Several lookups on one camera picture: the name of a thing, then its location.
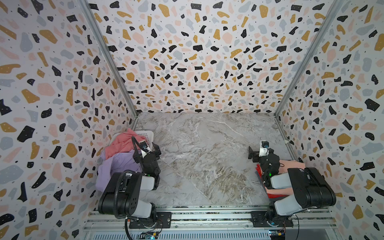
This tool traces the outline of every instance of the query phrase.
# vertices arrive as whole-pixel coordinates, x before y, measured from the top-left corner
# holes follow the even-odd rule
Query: pink towel
[[[112,142],[111,145],[105,148],[105,158],[108,159],[119,152],[129,152],[133,148],[132,136],[134,136],[137,142],[145,140],[145,138],[137,135],[132,129],[128,129],[126,132],[122,132]]]

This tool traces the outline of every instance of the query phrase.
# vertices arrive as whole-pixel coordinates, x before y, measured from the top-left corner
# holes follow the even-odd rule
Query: white plastic basket
[[[153,149],[152,149],[152,142],[153,142],[153,136],[154,136],[153,132],[152,132],[152,131],[144,131],[144,130],[143,130],[143,131],[135,131],[135,132],[136,132],[137,135],[145,137],[146,142],[147,142],[147,145],[149,146],[149,148],[150,148],[151,150],[153,150]],[[117,138],[117,136],[118,136],[120,133],[121,133],[121,132],[117,132],[117,133],[115,133],[115,134],[112,136],[112,139],[109,141],[109,144],[108,144],[108,145],[111,145],[111,143]]]

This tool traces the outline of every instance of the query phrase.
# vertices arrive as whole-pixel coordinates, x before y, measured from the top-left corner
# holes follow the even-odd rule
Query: black mounting plate
[[[161,220],[161,221],[158,221],[158,225],[156,228],[170,228],[170,222],[172,220],[172,213],[171,212],[158,212],[157,213],[157,220]],[[141,224],[139,221],[135,220],[135,221],[130,221],[129,223],[129,228],[130,229],[144,229],[146,227],[144,227],[143,224]]]
[[[251,222],[253,223],[253,227],[271,227],[266,221],[265,213],[266,211],[251,212]],[[283,227],[284,222],[286,227],[293,227],[293,222],[288,219],[288,216],[277,216],[273,218],[273,221],[275,224],[278,224],[279,227]]]

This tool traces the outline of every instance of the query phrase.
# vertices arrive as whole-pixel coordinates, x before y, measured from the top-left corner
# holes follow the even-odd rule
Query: marble floor
[[[248,146],[268,140],[280,159],[291,159],[274,123],[252,113],[140,114],[135,130],[153,131],[162,151],[159,187],[140,198],[162,206],[268,204]]]

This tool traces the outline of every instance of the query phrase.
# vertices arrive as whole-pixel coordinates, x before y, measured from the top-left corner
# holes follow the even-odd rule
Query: terrazzo wall
[[[279,119],[337,196],[344,239],[384,239],[384,1],[345,1]]]
[[[79,239],[132,117],[75,1],[0,7],[0,238]]]
[[[89,0],[138,112],[274,112],[331,0]]]

